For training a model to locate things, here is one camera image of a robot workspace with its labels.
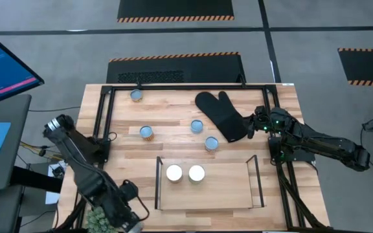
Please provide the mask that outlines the white paper sheet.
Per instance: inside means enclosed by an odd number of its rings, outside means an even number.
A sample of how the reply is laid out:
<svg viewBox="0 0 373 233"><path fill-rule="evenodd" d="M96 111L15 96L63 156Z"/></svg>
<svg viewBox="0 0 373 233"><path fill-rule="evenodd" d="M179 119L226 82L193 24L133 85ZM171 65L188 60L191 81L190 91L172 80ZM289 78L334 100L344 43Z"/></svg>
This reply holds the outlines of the white paper sheet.
<svg viewBox="0 0 373 233"><path fill-rule="evenodd" d="M49 165L47 175L49 177L54 177L54 178L63 180L66 169L67 169L67 164L64 161L59 161L56 164ZM58 193L46 192L45 204L46 205L56 204L59 198L60 198L60 195Z"/></svg>

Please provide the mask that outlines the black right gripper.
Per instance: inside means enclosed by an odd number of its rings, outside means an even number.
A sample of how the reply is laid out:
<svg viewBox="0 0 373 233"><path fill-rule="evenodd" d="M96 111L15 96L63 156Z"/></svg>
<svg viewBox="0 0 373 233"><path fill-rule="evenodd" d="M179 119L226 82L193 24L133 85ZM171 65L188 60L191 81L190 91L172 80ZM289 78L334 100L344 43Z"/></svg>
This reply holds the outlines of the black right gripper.
<svg viewBox="0 0 373 233"><path fill-rule="evenodd" d="M254 137L254 131L262 130L268 133L274 130L272 120L267 114L266 108L262 105L256 107L253 115L245 117L245 123L249 125L247 131L247 138L249 139Z"/></svg>

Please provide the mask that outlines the light blue can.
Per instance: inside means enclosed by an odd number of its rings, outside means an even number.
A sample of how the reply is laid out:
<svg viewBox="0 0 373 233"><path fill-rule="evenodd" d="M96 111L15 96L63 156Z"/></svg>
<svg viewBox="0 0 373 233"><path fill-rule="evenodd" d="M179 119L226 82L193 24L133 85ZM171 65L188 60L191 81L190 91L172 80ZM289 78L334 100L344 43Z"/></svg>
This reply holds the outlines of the light blue can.
<svg viewBox="0 0 373 233"><path fill-rule="evenodd" d="M191 132L198 134L203 131L203 123L200 120L193 120L190 124Z"/></svg>

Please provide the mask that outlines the black oven mitt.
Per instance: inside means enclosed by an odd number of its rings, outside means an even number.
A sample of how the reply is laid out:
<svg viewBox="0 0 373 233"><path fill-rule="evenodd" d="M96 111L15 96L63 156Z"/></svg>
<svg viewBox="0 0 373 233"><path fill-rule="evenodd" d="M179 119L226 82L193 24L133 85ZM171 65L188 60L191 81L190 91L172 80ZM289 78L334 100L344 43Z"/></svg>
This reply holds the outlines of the black oven mitt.
<svg viewBox="0 0 373 233"><path fill-rule="evenodd" d="M227 142L236 142L247 136L248 123L233 106L225 91L218 98L209 92L201 92L195 98L196 106L215 124Z"/></svg>

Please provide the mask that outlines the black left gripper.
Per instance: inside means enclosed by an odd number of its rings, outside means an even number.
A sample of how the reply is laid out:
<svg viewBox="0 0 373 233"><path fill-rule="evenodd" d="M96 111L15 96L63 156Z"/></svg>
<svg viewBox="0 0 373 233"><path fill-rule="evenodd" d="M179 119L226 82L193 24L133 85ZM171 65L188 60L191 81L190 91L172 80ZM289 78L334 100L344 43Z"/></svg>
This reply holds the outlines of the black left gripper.
<svg viewBox="0 0 373 233"><path fill-rule="evenodd" d="M125 233L141 233L139 216L122 200L115 199L107 205L107 219L111 226Z"/></svg>

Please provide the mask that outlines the red labelled can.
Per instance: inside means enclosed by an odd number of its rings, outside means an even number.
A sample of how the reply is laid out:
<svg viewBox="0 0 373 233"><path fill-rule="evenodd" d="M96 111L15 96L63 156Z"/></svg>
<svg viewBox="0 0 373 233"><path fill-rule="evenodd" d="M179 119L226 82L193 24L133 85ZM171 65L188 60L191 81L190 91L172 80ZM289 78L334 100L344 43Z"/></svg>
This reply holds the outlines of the red labelled can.
<svg viewBox="0 0 373 233"><path fill-rule="evenodd" d="M166 177L171 183L179 183L183 178L183 170L177 164L171 164L166 169Z"/></svg>

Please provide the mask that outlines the black metal table frame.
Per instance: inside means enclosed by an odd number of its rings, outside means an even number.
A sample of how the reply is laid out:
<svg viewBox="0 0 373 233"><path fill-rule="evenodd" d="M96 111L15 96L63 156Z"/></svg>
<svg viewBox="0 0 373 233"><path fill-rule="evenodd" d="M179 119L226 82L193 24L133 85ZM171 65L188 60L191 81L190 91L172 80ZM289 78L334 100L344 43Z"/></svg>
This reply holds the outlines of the black metal table frame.
<svg viewBox="0 0 373 233"><path fill-rule="evenodd" d="M315 223L295 205L286 187L280 183L287 177L289 187L296 190L308 210L323 226L329 224L320 189L319 178L312 166L292 160L273 163L274 134L258 131L252 139L229 143L198 109L195 98L206 91L218 95L225 91L235 109L243 116L251 115L257 106L281 107L296 119L302 119L296 89L291 84L238 83L166 83L145 84L143 98L134 102L133 84L89 84L77 121L78 130L90 136L111 137L105 172L117 183L127 179L135 183L139 196L130 202L131 209L142 217L143 232L261 232L311 230ZM191 132L193 120L203 123L203 131ZM139 130L150 126L154 139L142 139ZM205 149L205 140L215 137L218 148ZM156 158L170 162L186 160L206 163L245 162L258 157L265 207L217 210L156 210Z"/></svg>

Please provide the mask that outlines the grey laptop with blue screen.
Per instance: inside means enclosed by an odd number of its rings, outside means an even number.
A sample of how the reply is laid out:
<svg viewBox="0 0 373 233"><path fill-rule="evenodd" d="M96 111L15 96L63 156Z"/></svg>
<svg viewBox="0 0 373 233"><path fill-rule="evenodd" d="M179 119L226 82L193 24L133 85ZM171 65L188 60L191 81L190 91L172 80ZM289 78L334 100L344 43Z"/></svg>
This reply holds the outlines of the grey laptop with blue screen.
<svg viewBox="0 0 373 233"><path fill-rule="evenodd" d="M0 101L0 122L10 123L0 149L0 190L10 185L31 99L29 94L21 94Z"/></svg>

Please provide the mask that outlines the green potted plant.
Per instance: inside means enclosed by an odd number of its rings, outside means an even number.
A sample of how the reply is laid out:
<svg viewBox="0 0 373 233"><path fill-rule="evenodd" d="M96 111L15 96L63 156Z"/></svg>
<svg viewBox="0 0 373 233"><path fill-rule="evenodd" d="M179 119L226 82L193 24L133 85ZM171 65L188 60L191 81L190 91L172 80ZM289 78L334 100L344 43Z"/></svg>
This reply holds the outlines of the green potted plant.
<svg viewBox="0 0 373 233"><path fill-rule="evenodd" d="M86 215L88 233L116 233L116 228L109 223L101 207L89 210Z"/></svg>

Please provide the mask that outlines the wooden shelf with black frame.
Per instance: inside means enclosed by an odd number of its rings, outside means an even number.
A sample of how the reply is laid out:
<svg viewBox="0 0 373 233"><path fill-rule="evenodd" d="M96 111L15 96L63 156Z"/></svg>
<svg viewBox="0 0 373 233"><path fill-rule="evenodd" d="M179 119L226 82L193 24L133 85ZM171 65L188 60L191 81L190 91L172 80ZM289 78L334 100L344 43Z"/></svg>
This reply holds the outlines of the wooden shelf with black frame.
<svg viewBox="0 0 373 233"><path fill-rule="evenodd" d="M183 178L171 183L166 169L171 164L182 167ZM205 178L198 184L188 179L191 166L200 165ZM156 210L223 210L265 207L258 157L245 162L204 163L156 158L155 197Z"/></svg>

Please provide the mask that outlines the orange bean-pattern box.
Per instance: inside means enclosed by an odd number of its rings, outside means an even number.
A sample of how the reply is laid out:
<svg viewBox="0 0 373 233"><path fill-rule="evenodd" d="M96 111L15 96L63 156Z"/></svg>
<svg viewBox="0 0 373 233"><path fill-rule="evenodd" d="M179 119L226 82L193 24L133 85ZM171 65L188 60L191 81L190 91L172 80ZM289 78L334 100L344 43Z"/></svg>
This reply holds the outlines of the orange bean-pattern box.
<svg viewBox="0 0 373 233"><path fill-rule="evenodd" d="M143 126L140 128L139 133L142 139L152 141L154 139L154 132L150 126Z"/></svg>

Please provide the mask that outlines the black support beam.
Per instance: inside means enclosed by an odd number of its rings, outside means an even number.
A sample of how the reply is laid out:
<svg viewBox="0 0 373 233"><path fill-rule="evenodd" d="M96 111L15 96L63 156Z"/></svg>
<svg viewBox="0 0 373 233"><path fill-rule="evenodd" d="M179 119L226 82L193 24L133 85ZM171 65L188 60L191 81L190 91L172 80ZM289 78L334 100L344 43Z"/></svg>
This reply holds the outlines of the black support beam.
<svg viewBox="0 0 373 233"><path fill-rule="evenodd" d="M61 192L62 182L61 179L49 177L48 175L33 172L17 166L13 167L10 178L10 186L21 185L54 193Z"/></svg>

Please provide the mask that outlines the black mat with striped edge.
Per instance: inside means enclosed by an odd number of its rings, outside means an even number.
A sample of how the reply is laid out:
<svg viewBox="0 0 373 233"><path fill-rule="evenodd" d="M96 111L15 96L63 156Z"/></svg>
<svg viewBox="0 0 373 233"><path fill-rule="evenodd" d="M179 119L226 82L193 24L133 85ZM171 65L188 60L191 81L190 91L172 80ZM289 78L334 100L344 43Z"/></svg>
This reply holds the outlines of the black mat with striped edge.
<svg viewBox="0 0 373 233"><path fill-rule="evenodd" d="M245 83L239 52L113 58L107 83Z"/></svg>
<svg viewBox="0 0 373 233"><path fill-rule="evenodd" d="M338 48L348 84L373 86L373 49Z"/></svg>
<svg viewBox="0 0 373 233"><path fill-rule="evenodd" d="M232 0L120 0L118 23L232 21Z"/></svg>

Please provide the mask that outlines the pink green peas can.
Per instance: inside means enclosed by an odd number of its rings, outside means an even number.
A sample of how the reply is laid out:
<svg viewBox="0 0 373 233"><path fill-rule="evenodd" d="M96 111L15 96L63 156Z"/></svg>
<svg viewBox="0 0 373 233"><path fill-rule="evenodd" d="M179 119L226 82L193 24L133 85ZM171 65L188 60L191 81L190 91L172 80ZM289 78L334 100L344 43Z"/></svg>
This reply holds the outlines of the pink green peas can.
<svg viewBox="0 0 373 233"><path fill-rule="evenodd" d="M214 151L218 148L218 140L215 137L208 137L205 140L205 149L207 151Z"/></svg>

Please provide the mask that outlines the blue and yellow can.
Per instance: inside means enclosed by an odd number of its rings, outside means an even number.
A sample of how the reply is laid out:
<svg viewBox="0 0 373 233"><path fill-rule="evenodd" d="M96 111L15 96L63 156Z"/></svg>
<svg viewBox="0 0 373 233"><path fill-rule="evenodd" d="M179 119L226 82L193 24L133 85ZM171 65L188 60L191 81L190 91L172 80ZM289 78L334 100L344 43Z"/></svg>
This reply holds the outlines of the blue and yellow can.
<svg viewBox="0 0 373 233"><path fill-rule="evenodd" d="M205 170L200 165L193 165L188 171L188 179L192 184L198 184L205 178Z"/></svg>

